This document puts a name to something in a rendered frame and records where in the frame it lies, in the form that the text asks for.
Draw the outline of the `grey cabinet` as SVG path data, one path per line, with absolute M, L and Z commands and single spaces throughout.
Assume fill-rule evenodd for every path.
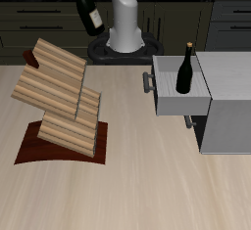
M 251 155 L 251 52 L 197 52 L 211 95 L 206 115 L 193 115 L 199 152 Z

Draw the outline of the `dark kitchen cupboards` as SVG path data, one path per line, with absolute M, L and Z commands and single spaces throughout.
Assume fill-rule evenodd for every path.
M 188 41 L 205 48 L 213 0 L 137 0 L 138 26 L 182 55 Z M 0 64 L 22 65 L 23 51 L 42 38 L 82 58 L 93 40 L 82 24 L 75 0 L 0 0 Z

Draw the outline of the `flat black base plate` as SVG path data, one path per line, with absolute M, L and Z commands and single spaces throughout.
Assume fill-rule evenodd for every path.
M 103 32 L 93 40 L 87 50 L 88 57 L 97 66 L 151 66 L 152 56 L 163 56 L 164 47 L 150 32 L 143 32 L 144 47 L 133 53 L 119 53 L 106 45 L 110 34 Z

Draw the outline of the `dark wine bottle cork top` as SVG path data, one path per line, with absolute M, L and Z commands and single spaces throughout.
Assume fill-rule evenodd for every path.
M 186 51 L 183 63 L 181 64 L 176 79 L 176 91 L 180 94 L 187 94 L 191 88 L 193 70 L 191 66 L 192 43 L 186 43 Z

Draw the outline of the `grey kitchen drawer unit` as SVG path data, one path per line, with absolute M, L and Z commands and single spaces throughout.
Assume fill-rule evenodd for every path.
M 251 51 L 251 0 L 215 0 L 206 51 Z

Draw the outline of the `grey cabinet drawer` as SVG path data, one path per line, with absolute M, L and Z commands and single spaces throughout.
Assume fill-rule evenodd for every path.
M 156 115 L 206 115 L 211 95 L 195 56 L 190 91 L 176 91 L 176 79 L 184 56 L 154 56 L 151 73 L 143 73 L 144 92 L 153 91 Z

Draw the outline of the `wooden wine rack red base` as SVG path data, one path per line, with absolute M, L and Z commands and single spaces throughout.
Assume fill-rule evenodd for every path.
M 83 85 L 86 60 L 43 39 L 23 52 L 26 65 L 12 97 L 44 111 L 28 125 L 15 163 L 106 161 L 108 124 L 101 94 Z

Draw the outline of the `dark wine bottle white label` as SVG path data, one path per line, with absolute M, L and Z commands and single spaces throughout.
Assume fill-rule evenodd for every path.
M 93 0 L 75 0 L 76 8 L 86 32 L 97 36 L 105 30 L 101 16 Z

